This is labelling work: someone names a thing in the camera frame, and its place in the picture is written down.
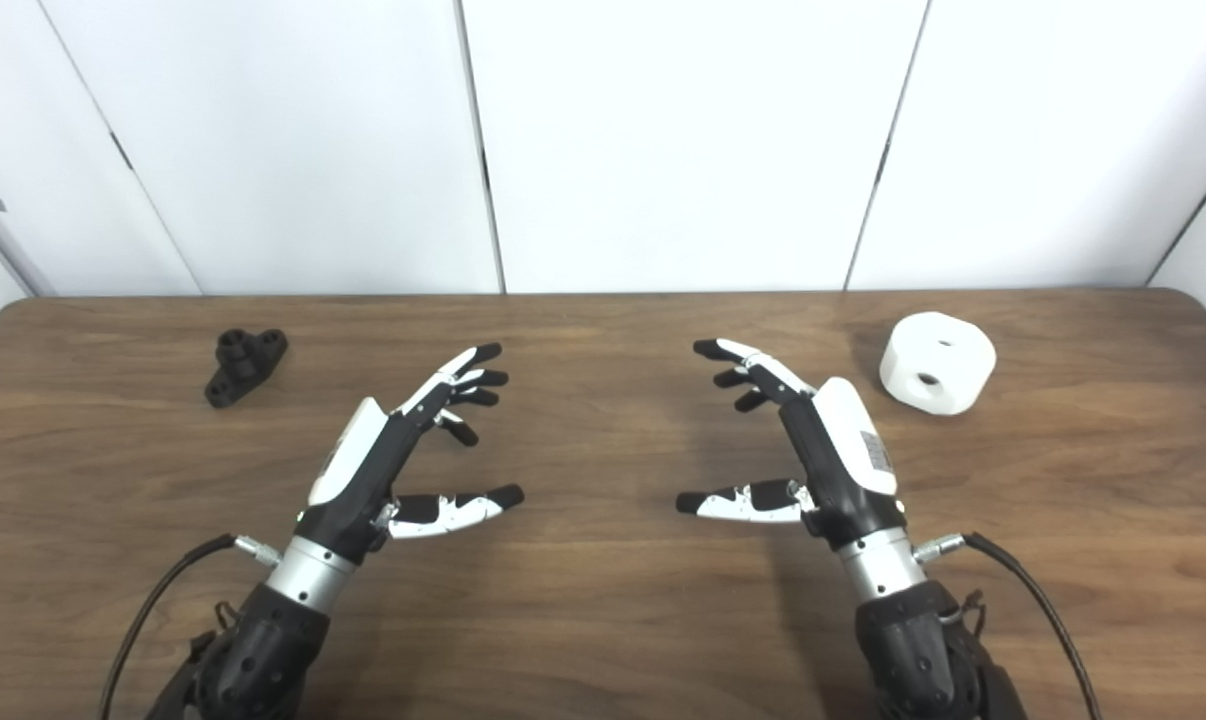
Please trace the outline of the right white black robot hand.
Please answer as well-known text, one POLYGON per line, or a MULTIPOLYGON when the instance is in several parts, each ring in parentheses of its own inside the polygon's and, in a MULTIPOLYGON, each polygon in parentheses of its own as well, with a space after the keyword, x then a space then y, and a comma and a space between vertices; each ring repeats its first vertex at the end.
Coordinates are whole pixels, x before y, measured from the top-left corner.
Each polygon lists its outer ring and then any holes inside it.
POLYGON ((775 357, 726 338, 696 341, 693 352, 730 363, 713 377, 719 388, 748 386, 734 402, 737 411, 775 404, 803 474, 685 492, 677 497, 677 510, 698 519, 803 523, 832 550, 882 529, 904 528, 891 462, 850 381, 829 377, 813 386, 775 357))

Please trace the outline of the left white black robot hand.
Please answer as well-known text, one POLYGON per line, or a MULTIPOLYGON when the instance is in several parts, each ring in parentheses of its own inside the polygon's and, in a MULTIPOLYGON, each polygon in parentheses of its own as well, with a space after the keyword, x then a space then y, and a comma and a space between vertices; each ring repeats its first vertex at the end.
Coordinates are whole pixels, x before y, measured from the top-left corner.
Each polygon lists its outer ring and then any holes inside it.
POLYGON ((485 493, 397 497, 393 492, 417 441, 431 429, 446 431, 466 447, 476 445, 476 432, 451 406, 498 404, 493 390, 510 377, 481 364, 500 352, 498 343, 466 349, 390 411, 373 397, 362 400, 314 482, 295 535, 335 560, 362 564, 388 539, 452 533, 520 505, 523 492, 515 484, 485 493))

